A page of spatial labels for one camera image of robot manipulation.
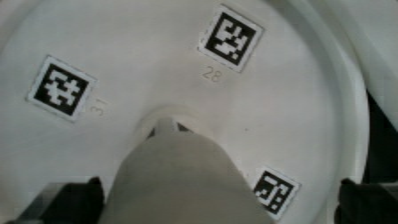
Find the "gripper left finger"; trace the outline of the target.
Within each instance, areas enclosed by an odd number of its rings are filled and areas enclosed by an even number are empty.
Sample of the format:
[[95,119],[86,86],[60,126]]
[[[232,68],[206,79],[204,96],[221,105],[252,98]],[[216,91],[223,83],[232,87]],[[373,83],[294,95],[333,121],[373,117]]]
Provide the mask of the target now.
[[97,224],[104,206],[101,179],[51,183],[10,224]]

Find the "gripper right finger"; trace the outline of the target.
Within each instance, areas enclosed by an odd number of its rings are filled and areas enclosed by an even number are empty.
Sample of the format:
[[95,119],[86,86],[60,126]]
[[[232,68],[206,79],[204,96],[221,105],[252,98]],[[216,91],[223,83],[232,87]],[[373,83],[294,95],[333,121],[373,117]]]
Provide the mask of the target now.
[[398,181],[360,183],[341,181],[335,224],[398,224]]

